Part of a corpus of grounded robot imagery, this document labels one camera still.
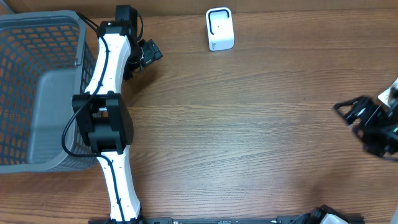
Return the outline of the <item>white bamboo print tube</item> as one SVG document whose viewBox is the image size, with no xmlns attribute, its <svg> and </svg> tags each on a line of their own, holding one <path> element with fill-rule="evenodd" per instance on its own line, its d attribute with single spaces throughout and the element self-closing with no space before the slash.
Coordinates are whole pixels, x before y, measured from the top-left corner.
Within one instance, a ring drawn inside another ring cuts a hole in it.
<svg viewBox="0 0 398 224">
<path fill-rule="evenodd" d="M 397 89 L 397 82 L 398 79 L 395 80 L 395 82 L 386 90 L 384 90 L 379 96 L 378 99 L 380 102 L 382 102 L 384 105 L 386 105 L 388 108 L 390 108 L 389 100 L 391 96 L 391 88 Z"/>
</svg>

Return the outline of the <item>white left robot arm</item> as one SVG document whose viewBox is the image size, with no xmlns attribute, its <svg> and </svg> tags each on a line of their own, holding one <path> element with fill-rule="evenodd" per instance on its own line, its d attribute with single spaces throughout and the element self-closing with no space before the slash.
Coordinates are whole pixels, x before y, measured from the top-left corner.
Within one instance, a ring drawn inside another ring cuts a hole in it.
<svg viewBox="0 0 398 224">
<path fill-rule="evenodd" d="M 127 19 L 105 21 L 96 28 L 99 49 L 93 76 L 84 92 L 72 98 L 70 121 L 76 122 L 90 152 L 66 153 L 98 160 L 110 201 L 108 223 L 144 222 L 129 159 L 134 127 L 121 87 L 134 70 L 162 58 L 162 53 L 153 40 L 143 40 L 137 28 Z"/>
</svg>

